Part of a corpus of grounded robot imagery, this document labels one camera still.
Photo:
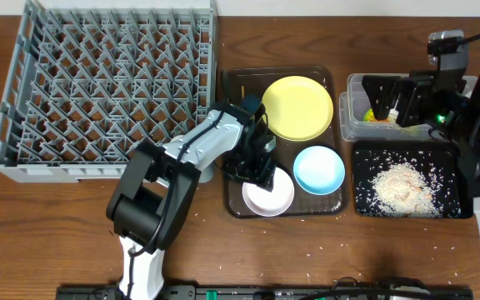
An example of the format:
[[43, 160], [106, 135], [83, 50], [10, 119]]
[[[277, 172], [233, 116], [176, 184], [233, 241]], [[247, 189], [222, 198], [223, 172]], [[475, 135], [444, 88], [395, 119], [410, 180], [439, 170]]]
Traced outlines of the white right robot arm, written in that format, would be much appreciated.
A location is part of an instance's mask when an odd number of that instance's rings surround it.
[[361, 84], [375, 118], [385, 119], [395, 109], [400, 127], [426, 123], [455, 145], [480, 235], [480, 75], [466, 97], [464, 73], [459, 68], [406, 77], [365, 75]]

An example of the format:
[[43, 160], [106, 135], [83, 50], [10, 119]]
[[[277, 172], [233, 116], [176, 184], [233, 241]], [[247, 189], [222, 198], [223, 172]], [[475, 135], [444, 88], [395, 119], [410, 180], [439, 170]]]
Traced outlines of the light blue bowl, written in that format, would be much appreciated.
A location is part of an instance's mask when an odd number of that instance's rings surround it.
[[292, 166], [297, 184], [307, 193], [324, 196], [336, 192], [343, 184], [346, 171], [342, 158], [330, 147], [303, 149]]

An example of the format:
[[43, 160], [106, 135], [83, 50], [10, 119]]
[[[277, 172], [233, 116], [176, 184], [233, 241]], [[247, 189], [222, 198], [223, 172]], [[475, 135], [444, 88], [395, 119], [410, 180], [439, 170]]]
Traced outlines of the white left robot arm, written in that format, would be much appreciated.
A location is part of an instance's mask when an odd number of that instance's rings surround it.
[[198, 184], [213, 177], [217, 158], [227, 180], [273, 190], [276, 138], [268, 124], [259, 101], [223, 102], [185, 135], [162, 146], [137, 146], [106, 209], [124, 251], [118, 299], [154, 299], [161, 292], [165, 251], [186, 221]]

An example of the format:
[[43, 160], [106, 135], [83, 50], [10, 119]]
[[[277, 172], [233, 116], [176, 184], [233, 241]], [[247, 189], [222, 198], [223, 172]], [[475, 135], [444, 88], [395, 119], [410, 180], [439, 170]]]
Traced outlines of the white shallow bowl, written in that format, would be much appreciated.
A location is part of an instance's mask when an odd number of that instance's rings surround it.
[[263, 217], [284, 213], [291, 206], [294, 193], [293, 180], [280, 167], [275, 169], [271, 192], [252, 183], [242, 185], [243, 201], [252, 212]]

